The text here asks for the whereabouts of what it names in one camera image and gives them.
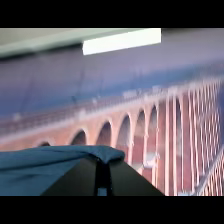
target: light panel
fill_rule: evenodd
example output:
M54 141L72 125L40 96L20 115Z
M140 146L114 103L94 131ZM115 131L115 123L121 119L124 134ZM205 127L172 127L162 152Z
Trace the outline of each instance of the light panel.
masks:
M158 43L161 43L161 28L148 28L86 40L83 43L83 54L97 54Z

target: black object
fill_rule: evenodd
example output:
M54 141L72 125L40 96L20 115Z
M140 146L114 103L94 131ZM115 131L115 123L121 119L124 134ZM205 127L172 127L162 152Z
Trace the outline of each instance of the black object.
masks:
M123 161L81 159L42 196L164 196Z

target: mural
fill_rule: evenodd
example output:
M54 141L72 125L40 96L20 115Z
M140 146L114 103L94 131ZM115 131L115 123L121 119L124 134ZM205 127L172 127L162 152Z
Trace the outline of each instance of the mural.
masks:
M166 195L222 195L224 31L214 30L2 59L0 151L108 145Z

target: bridge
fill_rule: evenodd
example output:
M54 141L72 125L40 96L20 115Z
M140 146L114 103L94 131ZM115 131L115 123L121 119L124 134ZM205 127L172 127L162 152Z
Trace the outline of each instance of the bridge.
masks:
M94 98L0 121L0 151L108 145L165 195L223 195L221 78Z

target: blue fabric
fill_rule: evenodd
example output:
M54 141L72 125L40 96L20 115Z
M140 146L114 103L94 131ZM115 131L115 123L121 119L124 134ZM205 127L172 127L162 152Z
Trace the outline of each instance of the blue fabric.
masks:
M104 163L124 159L124 152L108 146L49 146L0 152L0 196L38 196L90 155Z

